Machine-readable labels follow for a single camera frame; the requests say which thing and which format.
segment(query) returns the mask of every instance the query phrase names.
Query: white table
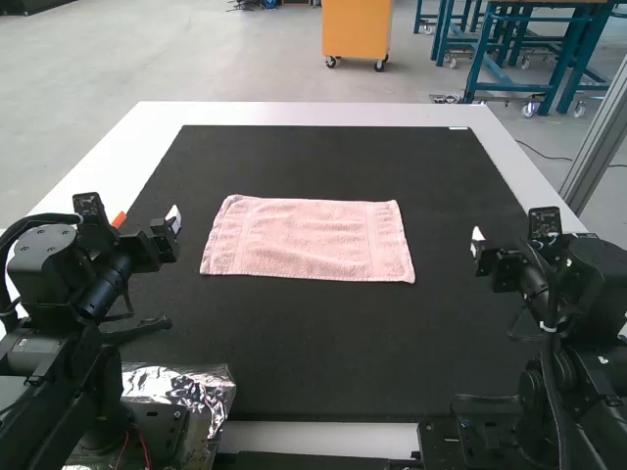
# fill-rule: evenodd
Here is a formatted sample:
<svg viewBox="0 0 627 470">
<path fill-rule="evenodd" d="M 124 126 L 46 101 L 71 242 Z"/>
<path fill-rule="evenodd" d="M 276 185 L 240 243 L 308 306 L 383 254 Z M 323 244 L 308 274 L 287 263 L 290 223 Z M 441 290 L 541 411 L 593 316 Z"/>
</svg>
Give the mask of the white table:
<svg viewBox="0 0 627 470">
<path fill-rule="evenodd" d="M 73 212 L 72 195 L 90 191 L 100 193 L 111 219 L 127 212 L 185 124 L 469 127 L 526 212 L 558 206 L 565 232 L 586 231 L 492 112 L 472 105 L 139 103 L 30 213 Z M 415 429 L 414 423 L 227 422 L 220 451 L 409 458 L 418 450 Z"/>
</svg>

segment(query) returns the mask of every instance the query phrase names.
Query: robotic arm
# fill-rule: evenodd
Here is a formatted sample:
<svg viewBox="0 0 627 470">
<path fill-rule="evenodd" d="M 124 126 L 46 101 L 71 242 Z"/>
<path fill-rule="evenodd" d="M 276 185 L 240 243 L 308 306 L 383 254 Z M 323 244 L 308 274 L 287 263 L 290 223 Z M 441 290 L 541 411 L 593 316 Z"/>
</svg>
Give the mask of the robotic arm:
<svg viewBox="0 0 627 470">
<path fill-rule="evenodd" d="M 457 396 L 446 419 L 418 426 L 427 470 L 614 470 L 627 465 L 627 252 L 594 234 L 563 234 L 558 208 L 529 213 L 529 233 L 494 247 L 472 237 L 477 276 L 519 293 L 540 353 L 507 398 Z"/>
<path fill-rule="evenodd" d="M 3 266 L 18 241 L 7 272 L 28 313 L 18 319 L 2 276 L 0 468 L 61 468 L 79 441 L 85 452 L 117 446 L 133 418 L 120 403 L 116 346 L 171 327 L 163 316 L 127 331 L 98 328 L 132 316 L 108 312 L 120 295 L 127 298 L 134 273 L 176 261 L 177 211 L 153 220 L 152 235 L 120 235 L 97 193 L 75 195 L 73 205 L 76 214 L 30 216 L 0 238 Z"/>
</svg>

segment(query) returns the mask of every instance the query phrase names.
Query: white cable tie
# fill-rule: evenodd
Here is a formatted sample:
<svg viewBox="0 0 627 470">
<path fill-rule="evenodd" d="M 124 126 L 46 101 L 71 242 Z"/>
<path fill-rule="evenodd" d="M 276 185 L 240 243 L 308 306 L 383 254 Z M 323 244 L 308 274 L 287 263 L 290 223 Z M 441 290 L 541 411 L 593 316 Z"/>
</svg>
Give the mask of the white cable tie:
<svg viewBox="0 0 627 470">
<path fill-rule="evenodd" d="M 544 321 L 540 321 L 540 329 L 545 330 L 548 333 L 557 333 L 557 327 L 549 327 L 545 324 Z"/>
</svg>

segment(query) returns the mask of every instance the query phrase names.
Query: red wire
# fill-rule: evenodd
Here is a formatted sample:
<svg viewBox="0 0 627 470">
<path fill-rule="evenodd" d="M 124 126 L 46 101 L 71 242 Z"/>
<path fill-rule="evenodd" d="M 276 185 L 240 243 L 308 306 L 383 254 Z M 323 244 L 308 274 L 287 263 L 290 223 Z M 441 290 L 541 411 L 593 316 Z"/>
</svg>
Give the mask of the red wire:
<svg viewBox="0 0 627 470">
<path fill-rule="evenodd" d="M 120 465 L 121 455 L 124 453 L 126 446 L 128 446 L 128 439 L 129 439 L 129 435 L 128 435 L 128 431 L 126 431 L 126 439 L 124 439 L 124 445 L 121 448 L 120 455 L 118 455 L 118 460 L 116 461 L 116 466 L 114 467 L 114 470 L 118 470 L 118 466 Z"/>
<path fill-rule="evenodd" d="M 148 470 L 152 470 L 150 467 L 150 456 L 148 455 L 148 446 L 146 446 L 146 441 L 144 441 L 144 437 L 141 435 L 139 428 L 136 425 L 133 425 L 133 427 L 137 431 L 137 436 L 139 436 L 139 441 L 141 442 L 141 446 L 144 447 L 144 458 L 146 459 L 146 468 Z"/>
</svg>

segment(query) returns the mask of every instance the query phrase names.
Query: aluminum foil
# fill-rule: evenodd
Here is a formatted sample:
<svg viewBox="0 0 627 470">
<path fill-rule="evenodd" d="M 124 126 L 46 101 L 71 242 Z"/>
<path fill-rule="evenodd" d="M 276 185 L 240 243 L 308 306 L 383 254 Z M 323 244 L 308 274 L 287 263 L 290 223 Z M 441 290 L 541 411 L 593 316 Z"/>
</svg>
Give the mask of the aluminum foil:
<svg viewBox="0 0 627 470">
<path fill-rule="evenodd" d="M 122 400 L 185 406 L 189 425 L 179 445 L 177 459 L 168 470 L 210 469 L 217 453 L 221 427 L 235 398 L 235 384 L 225 364 L 211 366 L 162 366 L 149 363 L 122 365 Z M 66 465 L 67 470 L 111 470 L 118 455 L 97 461 Z M 138 470 L 120 465 L 118 470 Z"/>
</svg>

